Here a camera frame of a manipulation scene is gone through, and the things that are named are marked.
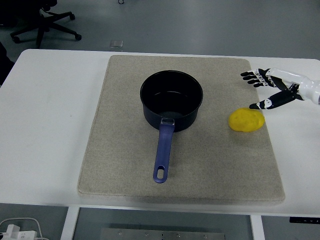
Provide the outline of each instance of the beige mat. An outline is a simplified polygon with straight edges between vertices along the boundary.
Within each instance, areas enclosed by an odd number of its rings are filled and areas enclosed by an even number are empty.
[[[235,132],[229,115],[258,102],[240,73],[245,59],[114,55],[92,124],[78,191],[151,203],[278,204],[285,194],[266,125]],[[203,88],[195,122],[174,133],[168,179],[153,181],[158,130],[144,118],[140,87],[162,70],[190,74]]]

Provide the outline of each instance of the metal plate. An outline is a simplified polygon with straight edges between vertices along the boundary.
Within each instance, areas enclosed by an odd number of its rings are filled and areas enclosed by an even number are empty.
[[[224,233],[102,228],[100,240],[225,240]]]
[[[110,48],[122,48],[124,41],[122,40],[111,40]]]

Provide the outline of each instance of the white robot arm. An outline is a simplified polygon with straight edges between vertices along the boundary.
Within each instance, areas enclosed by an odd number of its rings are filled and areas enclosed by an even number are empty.
[[[241,76],[255,88],[270,86],[281,90],[264,101],[251,104],[251,109],[274,109],[295,99],[309,99],[320,105],[320,81],[312,81],[304,75],[278,68],[259,68],[243,72]]]

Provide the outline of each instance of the black saucepan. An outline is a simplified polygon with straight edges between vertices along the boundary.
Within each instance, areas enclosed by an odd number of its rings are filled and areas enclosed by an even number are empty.
[[[159,130],[153,180],[164,183],[168,177],[173,133],[187,129],[195,121],[203,90],[187,73],[165,70],[144,81],[140,98],[145,119]]]

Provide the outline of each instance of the white table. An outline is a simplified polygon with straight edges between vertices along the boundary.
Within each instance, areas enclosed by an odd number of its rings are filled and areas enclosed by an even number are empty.
[[[263,111],[286,195],[282,204],[151,204],[79,196],[80,168],[112,55],[185,56],[39,49],[20,55],[0,88],[1,203],[68,206],[67,219],[76,218],[79,207],[320,217],[320,106],[309,100]],[[315,59],[232,58],[249,60],[252,69],[277,67],[320,80]],[[257,91],[260,100],[278,92]]]

